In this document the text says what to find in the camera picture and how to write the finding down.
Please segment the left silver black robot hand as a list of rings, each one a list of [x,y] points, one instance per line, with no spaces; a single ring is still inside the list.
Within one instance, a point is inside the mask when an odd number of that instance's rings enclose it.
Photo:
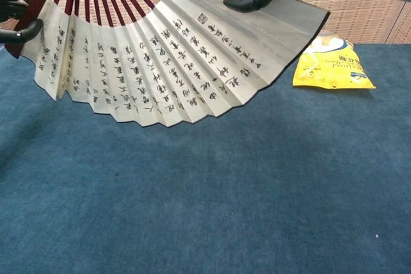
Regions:
[[[23,44],[34,39],[42,29],[41,19],[34,19],[22,29],[11,29],[13,21],[20,21],[32,0],[1,0],[1,43]]]

